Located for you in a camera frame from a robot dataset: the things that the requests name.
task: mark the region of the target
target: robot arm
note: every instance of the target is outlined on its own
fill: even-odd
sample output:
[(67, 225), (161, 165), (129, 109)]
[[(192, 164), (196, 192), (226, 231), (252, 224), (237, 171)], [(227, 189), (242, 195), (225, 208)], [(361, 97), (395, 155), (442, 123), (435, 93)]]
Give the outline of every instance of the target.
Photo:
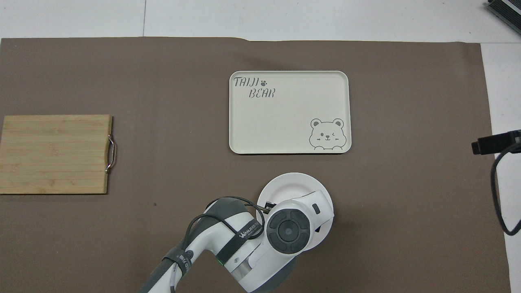
[(179, 280), (204, 250), (211, 251), (226, 266), (231, 256), (249, 255), (260, 242), (248, 240), (262, 226), (238, 199), (220, 198), (200, 217), (186, 240), (183, 239), (165, 255), (139, 293), (175, 292)]
[(200, 217), (139, 293), (175, 292), (179, 280), (205, 249), (247, 292), (271, 291), (293, 270), (296, 256), (316, 245), (312, 243), (315, 230), (334, 215), (318, 190), (277, 204), (269, 211), (265, 227), (234, 198), (218, 199)]

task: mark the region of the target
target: metal handle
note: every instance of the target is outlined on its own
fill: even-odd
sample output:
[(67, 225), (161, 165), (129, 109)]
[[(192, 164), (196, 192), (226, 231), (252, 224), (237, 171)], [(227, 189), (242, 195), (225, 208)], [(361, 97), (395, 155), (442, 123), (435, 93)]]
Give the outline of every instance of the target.
[(112, 137), (112, 134), (108, 135), (108, 141), (112, 144), (112, 161), (108, 164), (108, 166), (105, 168), (105, 173), (110, 172), (110, 168), (116, 164), (116, 143), (114, 142), (114, 138)]

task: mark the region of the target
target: bear cartoon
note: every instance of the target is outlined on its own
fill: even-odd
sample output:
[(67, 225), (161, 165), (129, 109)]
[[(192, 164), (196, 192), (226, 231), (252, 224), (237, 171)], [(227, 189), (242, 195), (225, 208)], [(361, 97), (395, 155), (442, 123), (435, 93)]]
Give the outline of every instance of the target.
[(309, 143), (315, 150), (341, 150), (345, 145), (347, 138), (344, 135), (342, 127), (344, 121), (335, 119), (332, 122), (322, 122), (320, 119), (311, 120), (313, 128)]

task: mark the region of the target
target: black strap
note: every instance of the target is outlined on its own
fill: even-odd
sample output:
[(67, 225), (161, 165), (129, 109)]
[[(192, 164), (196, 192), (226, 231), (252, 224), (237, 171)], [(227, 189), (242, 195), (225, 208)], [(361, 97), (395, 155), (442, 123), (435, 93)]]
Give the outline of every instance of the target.
[(190, 260), (190, 256), (177, 246), (170, 249), (170, 251), (168, 251), (163, 259), (169, 259), (177, 263), (179, 269), (181, 269), (181, 273), (183, 273), (183, 276), (192, 267), (192, 260)]
[(244, 245), (246, 240), (248, 240), (252, 235), (255, 235), (255, 233), (257, 233), (261, 228), (262, 225), (256, 219), (249, 221), (248, 224), (237, 231), (230, 241), (228, 241), (221, 251), (219, 251), (215, 256), (217, 260), (224, 265), (232, 255), (234, 255), (239, 248)]

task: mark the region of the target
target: rectangular tray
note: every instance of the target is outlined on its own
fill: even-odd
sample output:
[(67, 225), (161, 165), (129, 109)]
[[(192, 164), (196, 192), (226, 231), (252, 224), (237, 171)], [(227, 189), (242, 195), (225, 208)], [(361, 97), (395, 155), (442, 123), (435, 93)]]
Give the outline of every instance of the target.
[(349, 82), (340, 71), (237, 71), (229, 144), (238, 154), (345, 153)]

